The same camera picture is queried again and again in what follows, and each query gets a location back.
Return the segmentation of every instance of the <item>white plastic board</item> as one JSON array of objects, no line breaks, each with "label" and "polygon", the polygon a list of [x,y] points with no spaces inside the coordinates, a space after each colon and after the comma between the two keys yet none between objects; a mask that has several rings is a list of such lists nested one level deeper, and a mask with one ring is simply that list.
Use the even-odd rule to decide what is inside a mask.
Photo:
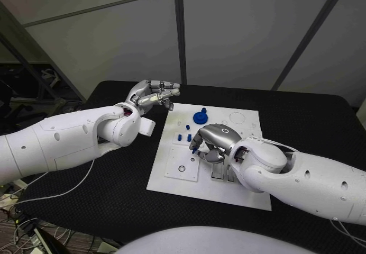
[{"label": "white plastic board", "polygon": [[[208,122],[199,125],[194,122],[194,114],[204,107]],[[259,111],[175,103],[175,110],[166,118],[148,190],[271,211],[270,194],[247,190],[237,177],[233,182],[228,161],[225,165],[212,165],[189,150],[188,135],[194,138],[199,129],[215,123],[228,125],[243,138],[251,134],[263,137]]]}]

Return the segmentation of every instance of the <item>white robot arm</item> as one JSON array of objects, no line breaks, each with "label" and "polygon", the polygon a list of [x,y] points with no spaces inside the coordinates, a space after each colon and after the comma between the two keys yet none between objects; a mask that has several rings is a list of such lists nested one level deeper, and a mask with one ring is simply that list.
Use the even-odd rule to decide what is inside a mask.
[{"label": "white robot arm", "polygon": [[[124,103],[57,115],[22,131],[0,136],[0,185],[44,172],[64,170],[150,136],[155,122],[142,117],[155,104],[173,110],[169,97],[181,85],[143,80]],[[99,137],[107,142],[99,143]]]},{"label": "white robot arm", "polygon": [[[210,153],[197,150],[207,141]],[[231,168],[247,189],[267,192],[286,204],[326,219],[366,225],[366,172],[295,149],[284,153],[267,139],[243,139],[235,130],[201,128],[191,149],[202,159]]]}]

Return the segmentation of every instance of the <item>silver robot hand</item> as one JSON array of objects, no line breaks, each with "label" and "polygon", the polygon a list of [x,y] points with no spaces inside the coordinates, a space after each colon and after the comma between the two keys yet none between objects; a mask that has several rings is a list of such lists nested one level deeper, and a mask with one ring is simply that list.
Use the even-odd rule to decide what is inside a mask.
[{"label": "silver robot hand", "polygon": [[[231,154],[231,149],[241,140],[237,131],[224,124],[210,124],[199,129],[189,149],[195,154],[211,163],[221,163],[225,160],[225,155]],[[199,149],[202,142],[207,142],[210,152],[202,152]]]},{"label": "silver robot hand", "polygon": [[132,89],[126,103],[133,105],[145,115],[153,105],[165,105],[165,107],[173,111],[173,103],[169,97],[178,96],[181,84],[159,81],[159,80],[143,80]]}]

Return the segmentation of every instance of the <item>small blue part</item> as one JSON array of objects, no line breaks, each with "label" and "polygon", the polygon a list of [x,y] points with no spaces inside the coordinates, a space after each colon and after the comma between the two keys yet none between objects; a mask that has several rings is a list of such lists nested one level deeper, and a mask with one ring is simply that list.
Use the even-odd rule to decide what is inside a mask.
[{"label": "small blue part", "polygon": [[207,108],[202,108],[201,112],[197,112],[194,115],[194,121],[197,124],[205,124],[208,122],[208,114],[207,114]]}]

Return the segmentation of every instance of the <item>black table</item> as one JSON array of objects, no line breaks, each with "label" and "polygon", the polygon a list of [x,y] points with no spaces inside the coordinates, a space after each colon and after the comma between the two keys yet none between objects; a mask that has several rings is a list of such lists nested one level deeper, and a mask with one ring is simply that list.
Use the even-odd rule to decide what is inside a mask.
[{"label": "black table", "polygon": [[[126,100],[136,82],[100,83],[84,109]],[[306,153],[366,169],[366,131],[346,100],[333,95],[184,86],[178,103],[260,111],[264,137]],[[210,225],[247,230],[282,239],[319,253],[364,249],[332,227],[331,221],[271,197],[273,212],[146,190],[168,116],[156,106],[153,136],[139,135],[127,148],[96,160],[93,172],[68,195],[19,205],[32,216],[88,234],[129,241],[178,226]],[[90,163],[48,174],[22,199],[68,191],[86,176]],[[348,224],[354,235],[366,227]]]}]

